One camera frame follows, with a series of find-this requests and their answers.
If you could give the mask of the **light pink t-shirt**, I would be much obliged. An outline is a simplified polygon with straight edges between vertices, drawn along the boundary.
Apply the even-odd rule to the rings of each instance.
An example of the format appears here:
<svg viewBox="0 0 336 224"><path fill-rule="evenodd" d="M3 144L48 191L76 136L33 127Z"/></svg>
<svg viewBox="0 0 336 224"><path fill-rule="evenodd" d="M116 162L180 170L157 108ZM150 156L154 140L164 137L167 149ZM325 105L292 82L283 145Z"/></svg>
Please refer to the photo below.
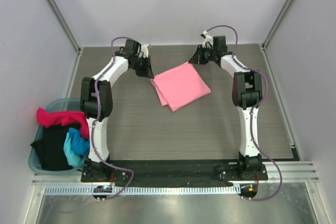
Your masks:
<svg viewBox="0 0 336 224"><path fill-rule="evenodd" d="M192 64L185 62L150 80L162 106L173 112L211 93Z"/></svg>

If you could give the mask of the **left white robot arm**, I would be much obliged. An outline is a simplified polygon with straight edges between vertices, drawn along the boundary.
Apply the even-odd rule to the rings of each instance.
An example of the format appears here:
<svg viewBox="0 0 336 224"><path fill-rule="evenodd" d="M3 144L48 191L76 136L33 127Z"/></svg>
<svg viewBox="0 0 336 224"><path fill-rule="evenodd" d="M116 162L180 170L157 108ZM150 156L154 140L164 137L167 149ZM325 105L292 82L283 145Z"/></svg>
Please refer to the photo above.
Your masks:
<svg viewBox="0 0 336 224"><path fill-rule="evenodd" d="M100 182L111 177L114 169L109 163L107 125L113 109L112 87L128 70L134 70L138 77L154 78L149 55L149 44L128 37L117 37L112 41L125 39L124 46L112 53L110 61L92 77L81 82L80 109L89 127L90 150L85 161L85 173L93 173Z"/></svg>

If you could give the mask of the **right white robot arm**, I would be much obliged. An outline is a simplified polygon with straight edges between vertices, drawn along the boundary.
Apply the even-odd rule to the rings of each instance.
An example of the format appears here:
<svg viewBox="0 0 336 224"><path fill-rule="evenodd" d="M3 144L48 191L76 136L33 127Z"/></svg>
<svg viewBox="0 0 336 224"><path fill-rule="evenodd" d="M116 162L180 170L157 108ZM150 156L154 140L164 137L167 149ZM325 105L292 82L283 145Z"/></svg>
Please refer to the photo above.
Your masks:
<svg viewBox="0 0 336 224"><path fill-rule="evenodd" d="M205 65L212 61L233 78L232 101L238 110L241 135L238 163L234 171L241 179L257 179L262 168L262 157L256 148L257 103L263 98L261 76L248 69L233 52L228 51L225 36L212 37L204 33L201 37L204 39L203 43L197 46L195 54L188 62Z"/></svg>

